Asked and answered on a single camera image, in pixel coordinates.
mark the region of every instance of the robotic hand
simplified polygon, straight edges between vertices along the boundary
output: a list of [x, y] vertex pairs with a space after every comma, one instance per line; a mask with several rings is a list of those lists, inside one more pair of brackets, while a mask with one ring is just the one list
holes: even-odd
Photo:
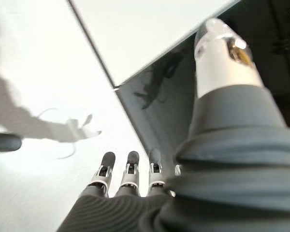
[[196, 35], [195, 61], [197, 92], [188, 139], [176, 154], [178, 175], [165, 182], [153, 150], [149, 193], [141, 198], [132, 152], [116, 197], [106, 198], [114, 162], [102, 162], [87, 187], [99, 194], [84, 190], [59, 231], [290, 232], [290, 129], [248, 46], [210, 19]]
[[139, 195], [139, 154], [132, 151], [128, 154], [118, 192], [115, 197], [108, 198], [115, 154], [105, 153], [98, 171], [58, 231], [136, 231], [144, 213], [158, 210], [171, 199], [170, 192], [165, 188], [160, 152], [152, 149], [149, 157], [147, 197]]

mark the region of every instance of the gray rubber sleeve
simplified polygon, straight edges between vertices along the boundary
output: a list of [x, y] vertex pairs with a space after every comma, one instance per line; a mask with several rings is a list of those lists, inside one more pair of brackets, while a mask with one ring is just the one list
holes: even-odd
[[194, 107], [152, 231], [290, 232], [290, 129], [268, 90], [224, 87]]

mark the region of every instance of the black object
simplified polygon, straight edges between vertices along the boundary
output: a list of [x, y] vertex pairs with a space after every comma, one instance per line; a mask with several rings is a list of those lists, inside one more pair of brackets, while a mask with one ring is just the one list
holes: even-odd
[[0, 133], [0, 152], [16, 151], [21, 145], [21, 138], [19, 136]]

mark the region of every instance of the robotic finger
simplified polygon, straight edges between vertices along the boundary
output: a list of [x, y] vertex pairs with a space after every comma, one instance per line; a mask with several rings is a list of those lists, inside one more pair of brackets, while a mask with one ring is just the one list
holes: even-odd
[[113, 152], [106, 152], [104, 154], [99, 169], [94, 174], [90, 184], [83, 190], [80, 197], [84, 195], [108, 197], [108, 189], [112, 180], [115, 159]]
[[140, 196], [139, 193], [139, 153], [131, 151], [128, 154], [126, 169], [123, 173], [121, 184], [116, 196], [132, 195]]
[[166, 194], [165, 177], [162, 173], [161, 152], [153, 148], [149, 152], [149, 185], [147, 196]]

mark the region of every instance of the silver joint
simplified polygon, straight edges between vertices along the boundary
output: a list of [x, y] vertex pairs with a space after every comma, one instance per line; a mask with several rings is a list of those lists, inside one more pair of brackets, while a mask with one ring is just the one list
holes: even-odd
[[126, 169], [123, 173], [122, 180], [120, 186], [126, 185], [134, 185], [137, 189], [137, 193], [139, 194], [139, 167], [135, 163], [134, 165], [131, 163], [127, 163]]
[[93, 183], [104, 184], [106, 187], [105, 195], [107, 196], [111, 180], [112, 180], [112, 168], [110, 166], [106, 167], [101, 165], [98, 171], [94, 174], [89, 185], [92, 185]]
[[150, 163], [148, 193], [156, 185], [165, 185], [162, 166], [157, 163]]

